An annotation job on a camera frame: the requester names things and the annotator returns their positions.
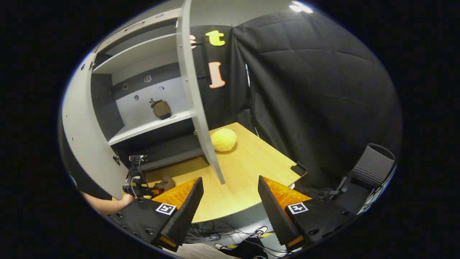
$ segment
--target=black curtain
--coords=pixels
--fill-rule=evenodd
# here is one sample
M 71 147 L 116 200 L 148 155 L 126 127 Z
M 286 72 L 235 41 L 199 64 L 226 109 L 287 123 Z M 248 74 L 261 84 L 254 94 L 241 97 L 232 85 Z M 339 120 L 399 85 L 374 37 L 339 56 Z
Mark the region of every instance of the black curtain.
M 263 140 L 335 179 L 353 168 L 368 143 L 399 157 L 395 88 L 350 32 L 317 12 L 279 12 L 244 22 L 232 34 L 233 51 L 249 69 L 250 113 Z
M 255 133 L 250 119 L 250 92 L 247 82 L 245 63 L 236 48 L 235 38 L 231 33 L 232 26 L 200 25 L 190 28 L 190 33 L 197 42 L 203 45 L 192 50 L 201 100 L 210 130 L 239 122 L 242 126 Z M 210 44 L 206 33 L 218 30 L 224 36 L 224 45 Z M 210 88 L 209 62 L 220 62 L 220 74 L 225 85 Z

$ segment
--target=white cloth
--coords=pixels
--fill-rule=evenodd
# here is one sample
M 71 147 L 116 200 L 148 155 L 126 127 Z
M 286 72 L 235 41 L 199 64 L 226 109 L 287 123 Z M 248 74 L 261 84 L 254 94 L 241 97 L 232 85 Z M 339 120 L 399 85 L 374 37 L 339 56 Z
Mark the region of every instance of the white cloth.
M 206 244 L 183 244 L 179 246 L 177 252 L 167 249 L 165 251 L 184 259 L 238 259 Z

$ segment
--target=person's arm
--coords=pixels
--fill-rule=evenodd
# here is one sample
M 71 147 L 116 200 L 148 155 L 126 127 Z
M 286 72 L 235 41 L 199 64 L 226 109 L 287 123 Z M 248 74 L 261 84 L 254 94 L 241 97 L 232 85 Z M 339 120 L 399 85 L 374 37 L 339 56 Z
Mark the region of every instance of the person's arm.
M 134 197 L 130 194 L 123 195 L 121 200 L 102 200 L 84 192 L 81 193 L 93 208 L 95 208 L 99 213 L 106 215 L 117 213 L 134 200 Z

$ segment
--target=black office chair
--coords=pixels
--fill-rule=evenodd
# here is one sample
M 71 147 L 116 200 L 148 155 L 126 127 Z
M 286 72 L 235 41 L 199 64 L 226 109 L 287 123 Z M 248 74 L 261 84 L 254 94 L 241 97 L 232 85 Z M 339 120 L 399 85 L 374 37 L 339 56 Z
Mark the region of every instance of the black office chair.
M 340 181 L 339 186 L 330 191 L 329 198 L 338 205 L 357 213 L 366 201 L 368 189 L 380 187 L 387 178 L 395 162 L 395 156 L 386 148 L 368 144 L 355 167 Z M 358 184 L 351 183 L 356 179 Z

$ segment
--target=letter cutout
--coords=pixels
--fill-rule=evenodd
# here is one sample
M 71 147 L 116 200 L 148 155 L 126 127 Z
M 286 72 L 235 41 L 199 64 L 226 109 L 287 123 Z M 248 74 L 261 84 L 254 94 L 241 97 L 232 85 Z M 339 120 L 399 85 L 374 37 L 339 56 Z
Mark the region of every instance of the letter cutout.
M 221 41 L 220 37 L 223 37 L 223 33 L 219 33 L 218 30 L 213 30 L 205 34 L 209 36 L 209 42 L 214 46 L 222 46 L 225 44 L 225 41 Z
M 190 43 L 196 43 L 196 41 L 195 41 L 195 40 L 196 40 L 196 37 L 195 37 L 195 36 L 193 36 L 193 35 L 190 35 Z
M 222 80 L 220 75 L 220 62 L 209 62 L 209 73 L 211 74 L 211 84 L 209 85 L 210 88 L 217 88 L 225 85 L 225 81 Z

